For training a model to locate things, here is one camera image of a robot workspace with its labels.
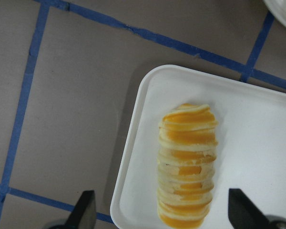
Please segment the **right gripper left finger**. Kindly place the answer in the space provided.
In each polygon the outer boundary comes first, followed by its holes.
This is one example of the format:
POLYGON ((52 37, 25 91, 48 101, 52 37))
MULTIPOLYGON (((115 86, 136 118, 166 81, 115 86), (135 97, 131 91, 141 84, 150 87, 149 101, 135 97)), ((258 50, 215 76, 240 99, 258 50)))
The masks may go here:
POLYGON ((96 201, 94 190, 82 193, 65 227, 67 229, 93 229, 96 224, 96 201))

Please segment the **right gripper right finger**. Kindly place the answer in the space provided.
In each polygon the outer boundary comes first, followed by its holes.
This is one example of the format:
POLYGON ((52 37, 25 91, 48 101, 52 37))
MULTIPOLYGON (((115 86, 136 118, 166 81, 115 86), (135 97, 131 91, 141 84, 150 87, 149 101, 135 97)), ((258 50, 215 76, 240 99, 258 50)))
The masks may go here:
POLYGON ((228 192, 228 219, 234 229, 286 229, 286 219, 266 216, 239 188, 228 192))

